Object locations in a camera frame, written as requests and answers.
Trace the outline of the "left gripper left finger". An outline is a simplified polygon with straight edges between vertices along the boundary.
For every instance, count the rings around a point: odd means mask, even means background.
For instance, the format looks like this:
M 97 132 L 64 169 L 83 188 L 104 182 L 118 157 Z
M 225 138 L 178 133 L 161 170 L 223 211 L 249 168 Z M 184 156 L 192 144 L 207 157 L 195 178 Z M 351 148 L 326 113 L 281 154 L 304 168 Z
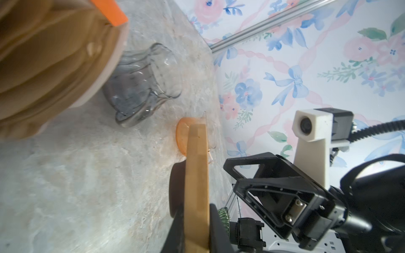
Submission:
M 181 204 L 176 211 L 166 241 L 162 247 L 161 253 L 184 253 L 185 252 L 185 234 L 184 234 L 184 205 Z

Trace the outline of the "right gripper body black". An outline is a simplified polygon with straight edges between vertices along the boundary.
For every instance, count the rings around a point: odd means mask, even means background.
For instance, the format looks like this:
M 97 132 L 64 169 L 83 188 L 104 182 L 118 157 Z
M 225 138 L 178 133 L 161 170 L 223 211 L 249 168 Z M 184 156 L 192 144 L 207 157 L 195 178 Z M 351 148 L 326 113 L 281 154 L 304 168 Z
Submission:
M 278 201 L 278 236 L 312 251 L 327 232 L 346 220 L 346 207 L 331 193 L 285 192 Z

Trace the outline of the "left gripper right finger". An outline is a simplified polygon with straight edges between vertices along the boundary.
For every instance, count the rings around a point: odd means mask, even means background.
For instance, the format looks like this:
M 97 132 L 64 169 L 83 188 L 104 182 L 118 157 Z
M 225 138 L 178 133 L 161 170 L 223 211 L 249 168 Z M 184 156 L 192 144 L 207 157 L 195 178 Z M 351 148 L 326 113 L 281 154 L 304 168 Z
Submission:
M 210 204 L 209 249 L 211 253 L 234 253 L 234 249 L 220 220 L 218 210 Z

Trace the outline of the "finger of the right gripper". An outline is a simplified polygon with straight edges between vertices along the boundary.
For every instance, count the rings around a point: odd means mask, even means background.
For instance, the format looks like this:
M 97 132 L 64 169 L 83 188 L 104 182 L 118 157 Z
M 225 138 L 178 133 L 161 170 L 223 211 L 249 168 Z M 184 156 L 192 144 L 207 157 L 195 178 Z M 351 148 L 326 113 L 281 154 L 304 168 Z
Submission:
M 252 178 L 237 171 L 237 166 L 257 166 Z M 259 155 L 230 158 L 223 169 L 236 180 L 236 190 L 300 190 L 301 176 L 295 166 L 280 155 L 270 152 Z
M 303 225 L 326 198 L 323 189 L 304 177 L 238 179 L 234 190 L 274 229 Z

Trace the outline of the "green glass dripper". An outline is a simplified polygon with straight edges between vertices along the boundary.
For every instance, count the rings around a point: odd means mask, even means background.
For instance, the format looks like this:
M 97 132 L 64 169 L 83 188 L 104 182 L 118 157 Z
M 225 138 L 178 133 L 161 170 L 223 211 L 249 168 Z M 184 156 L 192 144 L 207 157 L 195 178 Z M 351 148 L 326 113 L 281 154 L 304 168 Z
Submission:
M 230 216 L 227 207 L 220 208 L 218 210 L 220 221 L 225 228 L 227 235 L 230 235 Z

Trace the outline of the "orange glass carafe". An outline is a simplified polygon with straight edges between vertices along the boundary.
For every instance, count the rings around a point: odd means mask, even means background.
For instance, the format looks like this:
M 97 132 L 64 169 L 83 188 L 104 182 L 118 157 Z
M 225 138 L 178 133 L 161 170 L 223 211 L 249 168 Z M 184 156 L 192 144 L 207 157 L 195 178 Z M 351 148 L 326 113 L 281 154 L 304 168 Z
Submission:
M 210 119 L 205 111 L 201 117 L 183 117 L 178 121 L 176 127 L 176 142 L 180 153 L 187 156 L 187 143 L 191 125 L 204 124 L 207 128 L 208 138 L 208 163 L 213 163 L 211 151 L 217 147 L 218 127 L 214 120 Z

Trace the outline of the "coffee filter pack orange clip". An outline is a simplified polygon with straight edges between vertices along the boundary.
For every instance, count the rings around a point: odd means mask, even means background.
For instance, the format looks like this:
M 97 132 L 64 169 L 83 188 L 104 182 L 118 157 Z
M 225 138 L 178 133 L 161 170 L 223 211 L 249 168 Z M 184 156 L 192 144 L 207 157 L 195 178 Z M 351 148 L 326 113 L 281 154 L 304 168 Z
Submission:
M 37 135 L 85 104 L 117 66 L 128 33 L 116 1 L 2 1 L 1 140 Z

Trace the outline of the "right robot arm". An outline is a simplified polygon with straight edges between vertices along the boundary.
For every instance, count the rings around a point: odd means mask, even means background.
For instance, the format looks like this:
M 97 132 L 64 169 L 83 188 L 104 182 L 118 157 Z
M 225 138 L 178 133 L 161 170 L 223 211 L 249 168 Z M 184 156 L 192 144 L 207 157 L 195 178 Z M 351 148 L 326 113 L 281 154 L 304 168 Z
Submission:
M 379 161 L 398 162 L 362 177 Z M 272 153 L 227 159 L 224 170 L 236 180 L 234 193 L 275 234 L 314 250 L 329 231 L 348 253 L 402 253 L 405 250 L 405 157 L 392 154 L 351 169 L 339 187 L 326 188 L 287 159 Z

